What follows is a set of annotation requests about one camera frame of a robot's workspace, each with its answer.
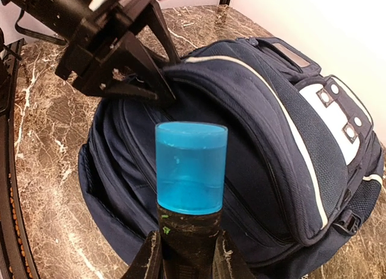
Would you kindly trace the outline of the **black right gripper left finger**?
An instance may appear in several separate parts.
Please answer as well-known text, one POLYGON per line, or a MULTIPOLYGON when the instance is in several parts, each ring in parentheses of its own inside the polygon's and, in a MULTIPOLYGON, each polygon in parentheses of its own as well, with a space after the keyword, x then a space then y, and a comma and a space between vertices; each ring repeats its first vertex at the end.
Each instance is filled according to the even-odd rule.
POLYGON ((159 279, 163 278, 161 236, 152 231, 147 236, 132 264, 122 279, 159 279))

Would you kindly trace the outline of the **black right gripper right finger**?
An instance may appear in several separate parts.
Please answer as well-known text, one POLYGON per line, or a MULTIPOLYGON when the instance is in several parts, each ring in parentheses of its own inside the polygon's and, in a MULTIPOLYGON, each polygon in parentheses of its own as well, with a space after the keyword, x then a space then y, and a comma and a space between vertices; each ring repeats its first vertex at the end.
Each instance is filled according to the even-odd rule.
POLYGON ((239 249, 226 231, 221 231, 216 240, 212 278, 255 279, 239 249))

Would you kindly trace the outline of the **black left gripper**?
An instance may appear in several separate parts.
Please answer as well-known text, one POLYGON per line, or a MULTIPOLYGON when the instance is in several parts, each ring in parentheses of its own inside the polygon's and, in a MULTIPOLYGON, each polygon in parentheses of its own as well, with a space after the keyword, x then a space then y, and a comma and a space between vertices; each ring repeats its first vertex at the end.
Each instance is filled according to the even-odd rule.
POLYGON ((152 30, 175 65, 180 57, 172 42, 158 0, 107 0, 99 9, 91 0, 1 0, 14 3, 55 32, 46 36, 26 28, 18 32, 66 51, 55 73, 63 80, 72 73, 73 87, 91 97, 125 96, 169 106, 176 100, 160 71, 160 57, 138 39, 152 30))

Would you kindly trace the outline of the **black marker blue cap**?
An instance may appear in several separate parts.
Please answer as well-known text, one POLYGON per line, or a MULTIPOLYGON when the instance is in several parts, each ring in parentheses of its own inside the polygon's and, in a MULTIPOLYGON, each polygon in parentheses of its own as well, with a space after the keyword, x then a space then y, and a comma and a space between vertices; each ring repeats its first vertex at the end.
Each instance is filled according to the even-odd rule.
POLYGON ((228 129, 175 121, 158 124, 155 138, 165 278, 211 278, 221 231, 228 129))

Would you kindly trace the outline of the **navy blue student backpack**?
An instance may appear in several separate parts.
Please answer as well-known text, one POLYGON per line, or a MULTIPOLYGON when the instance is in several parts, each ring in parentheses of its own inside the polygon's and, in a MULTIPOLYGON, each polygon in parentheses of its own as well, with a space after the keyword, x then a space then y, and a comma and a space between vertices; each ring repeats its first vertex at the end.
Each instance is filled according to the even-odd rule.
POLYGON ((330 260, 373 211, 384 155, 365 106, 320 71, 280 39, 221 40, 163 69, 171 107, 101 100, 78 174, 113 250, 131 264, 159 230, 155 127, 178 121, 228 129, 221 223, 256 278, 330 260))

